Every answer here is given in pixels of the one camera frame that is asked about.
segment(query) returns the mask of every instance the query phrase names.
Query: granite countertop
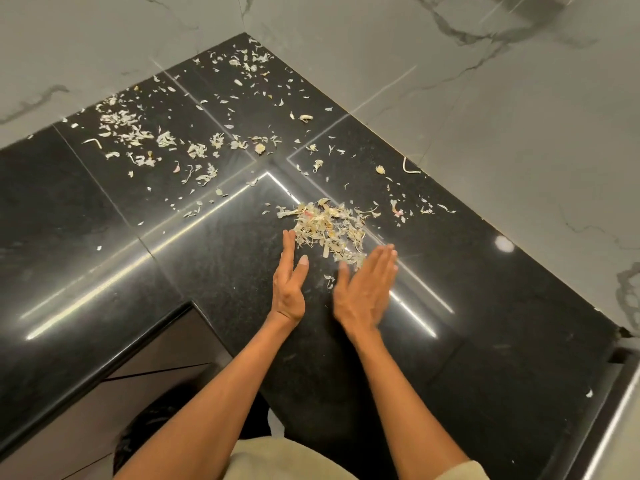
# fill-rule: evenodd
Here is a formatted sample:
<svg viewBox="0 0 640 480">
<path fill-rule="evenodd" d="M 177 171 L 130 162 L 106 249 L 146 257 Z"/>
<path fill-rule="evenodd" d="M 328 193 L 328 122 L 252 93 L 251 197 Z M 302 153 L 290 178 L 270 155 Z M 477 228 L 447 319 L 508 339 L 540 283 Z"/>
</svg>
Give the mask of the granite countertop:
<svg viewBox="0 0 640 480">
<path fill-rule="evenodd" d="M 243 67 L 242 50 L 255 72 Z M 398 249 L 381 329 L 418 394 L 492 479 L 537 478 L 587 404 L 615 325 L 430 177 L 406 173 L 393 148 L 265 54 L 242 34 L 0 153 L 0 211 L 11 223 L 0 233 L 1 451 L 105 377 L 181 306 L 195 304 L 237 354 L 269 309 L 281 231 L 294 225 L 275 207 L 329 197 L 349 208 L 380 204 L 365 250 Z M 100 116 L 124 109 L 153 139 L 131 148 L 98 136 L 114 129 L 99 128 Z M 167 130 L 176 144 L 159 147 Z M 226 143 L 219 157 L 215 133 Z M 233 135 L 248 148 L 231 149 Z M 269 141 L 258 156 L 251 136 L 281 143 Z M 191 143 L 206 145 L 207 157 L 190 158 Z M 318 152 L 305 149 L 314 143 Z M 127 152 L 154 165 L 137 166 Z M 324 164 L 314 172 L 316 159 Z M 217 176 L 197 185 L 210 163 Z M 197 164 L 204 168 L 181 183 Z M 296 259 L 303 253 L 307 314 L 261 391 L 288 437 L 359 478 L 393 477 L 364 373 L 331 316 L 324 275 L 337 265 L 319 246 L 296 250 Z"/>
</svg>

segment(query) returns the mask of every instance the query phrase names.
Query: shirt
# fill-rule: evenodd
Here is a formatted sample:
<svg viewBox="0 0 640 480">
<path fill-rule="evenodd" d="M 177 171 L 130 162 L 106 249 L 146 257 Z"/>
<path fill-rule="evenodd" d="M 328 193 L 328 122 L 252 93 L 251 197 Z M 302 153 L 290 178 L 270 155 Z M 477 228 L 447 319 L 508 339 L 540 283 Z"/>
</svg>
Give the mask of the shirt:
<svg viewBox="0 0 640 480">
<path fill-rule="evenodd" d="M 340 465 L 286 438 L 239 440 L 224 480 L 357 480 Z M 489 480 L 482 466 L 468 461 L 436 480 Z"/>
</svg>

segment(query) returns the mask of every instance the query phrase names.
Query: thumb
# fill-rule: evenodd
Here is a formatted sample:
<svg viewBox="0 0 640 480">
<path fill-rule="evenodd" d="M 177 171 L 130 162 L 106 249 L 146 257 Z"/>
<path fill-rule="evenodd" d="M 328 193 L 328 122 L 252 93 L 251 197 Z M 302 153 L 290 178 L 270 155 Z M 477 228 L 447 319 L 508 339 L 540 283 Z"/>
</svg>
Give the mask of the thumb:
<svg viewBox="0 0 640 480">
<path fill-rule="evenodd" d="M 340 265 L 338 266 L 338 282 L 335 284 L 335 290 L 346 290 L 347 286 L 349 286 L 350 276 L 351 270 L 349 269 L 349 265 L 344 261 L 340 261 Z"/>
<path fill-rule="evenodd" d="M 289 280 L 298 288 L 302 288 L 302 283 L 305 282 L 305 278 L 307 277 L 307 273 L 309 272 L 309 257 L 305 254 L 298 261 L 298 265 L 293 270 L 291 274 L 291 279 Z"/>
</svg>

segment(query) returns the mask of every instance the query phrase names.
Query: forearm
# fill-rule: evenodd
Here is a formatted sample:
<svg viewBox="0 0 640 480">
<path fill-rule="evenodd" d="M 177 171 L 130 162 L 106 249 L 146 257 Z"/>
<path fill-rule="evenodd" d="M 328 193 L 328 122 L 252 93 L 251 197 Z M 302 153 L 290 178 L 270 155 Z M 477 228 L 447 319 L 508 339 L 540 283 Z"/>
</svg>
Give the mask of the forearm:
<svg viewBox="0 0 640 480">
<path fill-rule="evenodd" d="M 242 352 L 133 455 L 115 480 L 219 478 L 292 328 L 286 317 L 270 316 Z"/>
<path fill-rule="evenodd" d="M 354 340 L 401 480 L 435 479 L 468 461 L 397 366 L 380 333 Z"/>
</svg>

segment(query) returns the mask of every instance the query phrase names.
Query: shirt sleeve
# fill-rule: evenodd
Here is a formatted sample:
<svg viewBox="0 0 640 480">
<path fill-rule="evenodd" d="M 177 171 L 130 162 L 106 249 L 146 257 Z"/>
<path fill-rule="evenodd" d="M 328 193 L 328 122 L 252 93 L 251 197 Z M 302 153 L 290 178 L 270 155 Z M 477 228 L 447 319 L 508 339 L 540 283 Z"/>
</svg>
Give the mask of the shirt sleeve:
<svg viewBox="0 0 640 480">
<path fill-rule="evenodd" d="M 489 480 L 484 469 L 477 461 L 460 463 L 444 472 L 436 480 Z"/>
</svg>

